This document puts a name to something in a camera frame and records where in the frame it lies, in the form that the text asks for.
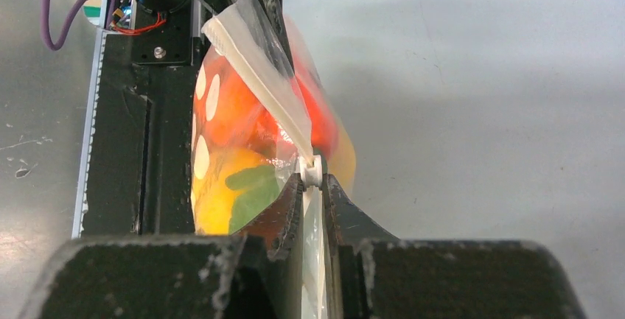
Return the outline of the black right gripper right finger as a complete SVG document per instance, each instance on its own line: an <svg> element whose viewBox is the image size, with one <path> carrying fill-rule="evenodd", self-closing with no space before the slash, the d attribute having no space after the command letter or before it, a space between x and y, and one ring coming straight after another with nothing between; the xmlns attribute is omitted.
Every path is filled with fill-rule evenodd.
<svg viewBox="0 0 625 319"><path fill-rule="evenodd" d="M521 239L399 239L322 182L330 318L584 318L557 258Z"/></svg>

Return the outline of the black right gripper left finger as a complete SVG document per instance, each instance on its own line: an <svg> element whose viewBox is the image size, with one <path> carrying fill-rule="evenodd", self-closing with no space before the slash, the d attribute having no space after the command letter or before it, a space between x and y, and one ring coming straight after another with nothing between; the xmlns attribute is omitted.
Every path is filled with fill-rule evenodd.
<svg viewBox="0 0 625 319"><path fill-rule="evenodd" d="M229 236L95 236L62 245L20 318L299 318L303 183Z"/></svg>

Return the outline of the yellow lemon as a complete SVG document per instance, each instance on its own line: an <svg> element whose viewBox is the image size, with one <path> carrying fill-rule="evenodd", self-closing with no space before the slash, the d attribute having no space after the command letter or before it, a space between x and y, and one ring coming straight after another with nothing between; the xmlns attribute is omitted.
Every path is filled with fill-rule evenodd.
<svg viewBox="0 0 625 319"><path fill-rule="evenodd" d="M205 174L192 172L191 204L196 234L230 233L230 219L236 197L242 190L232 190L226 178L244 169L267 166L268 160L247 149L218 149L209 153Z"/></svg>

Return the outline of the green pepper stem piece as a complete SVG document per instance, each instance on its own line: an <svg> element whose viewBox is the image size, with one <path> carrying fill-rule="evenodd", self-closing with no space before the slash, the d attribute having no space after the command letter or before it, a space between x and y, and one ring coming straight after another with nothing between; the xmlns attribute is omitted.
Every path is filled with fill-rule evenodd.
<svg viewBox="0 0 625 319"><path fill-rule="evenodd" d="M273 165L242 169L226 178L226 186L235 192L228 231L232 234L259 215L279 196L280 188Z"/></svg>

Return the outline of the clear dotted zip top bag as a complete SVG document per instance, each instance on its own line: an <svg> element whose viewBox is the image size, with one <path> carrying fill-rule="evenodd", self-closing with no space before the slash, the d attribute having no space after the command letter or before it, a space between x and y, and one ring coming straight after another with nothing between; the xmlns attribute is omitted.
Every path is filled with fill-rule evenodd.
<svg viewBox="0 0 625 319"><path fill-rule="evenodd" d="M329 246L322 177L351 193L357 158L296 25L270 21L260 0L236 0L203 25L212 46L193 94L190 203L195 233L251 233L251 224L303 185L303 318L329 318Z"/></svg>

